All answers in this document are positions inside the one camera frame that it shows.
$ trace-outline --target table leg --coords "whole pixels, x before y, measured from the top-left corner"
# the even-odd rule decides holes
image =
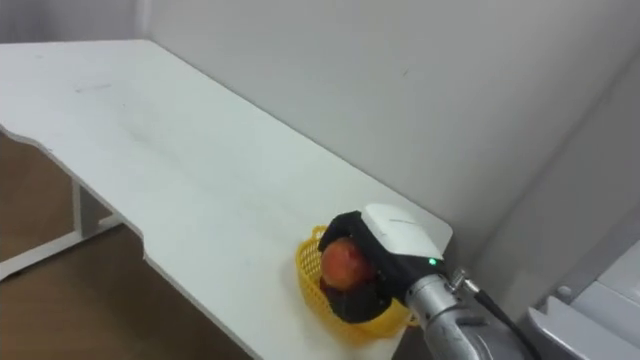
[[[122,223],[115,215],[102,220],[98,219],[98,200],[77,182],[73,181],[72,185],[74,231],[1,262],[0,282],[12,274],[83,241],[92,239],[96,235]]]

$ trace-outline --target apple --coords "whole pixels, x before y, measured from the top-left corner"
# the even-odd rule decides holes
[[[324,282],[340,291],[352,289],[375,276],[371,264],[348,237],[339,238],[324,249],[320,270]]]

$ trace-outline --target wooden floor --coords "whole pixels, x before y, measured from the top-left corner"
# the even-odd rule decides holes
[[[0,134],[0,260],[71,230],[70,189],[38,150]],[[247,358],[124,227],[0,283],[2,360]]]

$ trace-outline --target yellow basket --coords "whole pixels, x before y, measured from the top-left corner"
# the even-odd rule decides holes
[[[319,286],[321,253],[318,251],[318,243],[326,228],[316,226],[311,238],[298,246],[296,268],[305,303],[331,333],[348,344],[359,346],[376,339],[393,337],[407,325],[414,325],[409,321],[409,310],[396,300],[380,316],[365,323],[348,324],[333,313]]]

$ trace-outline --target white machine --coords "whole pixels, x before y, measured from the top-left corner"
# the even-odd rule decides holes
[[[334,313],[346,322],[368,321],[395,298],[419,320],[424,339],[436,359],[540,359],[535,347],[491,300],[458,270],[446,274],[442,254],[425,230],[406,212],[371,204],[338,215],[325,231],[318,249],[349,236],[376,269],[374,280],[352,290],[327,292]],[[461,292],[489,310],[511,331],[462,300]]]

